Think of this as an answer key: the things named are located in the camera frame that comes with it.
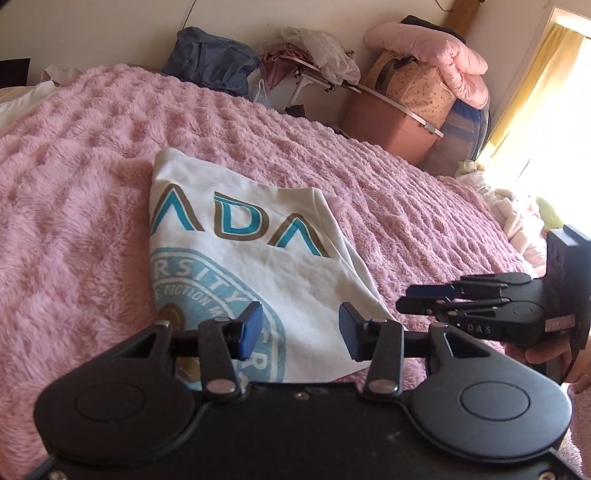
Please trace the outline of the right hand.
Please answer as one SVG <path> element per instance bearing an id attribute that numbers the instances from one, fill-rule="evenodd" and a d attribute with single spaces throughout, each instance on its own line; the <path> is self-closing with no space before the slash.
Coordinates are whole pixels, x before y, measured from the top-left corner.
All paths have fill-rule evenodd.
<path id="1" fill-rule="evenodd" d="M 511 358 L 530 365 L 558 359 L 566 383 L 579 383 L 582 390 L 590 385 L 590 338 L 587 338 L 585 348 L 578 352 L 576 359 L 573 359 L 567 334 L 544 340 L 529 349 L 508 343 L 504 344 L 504 349 Z"/>

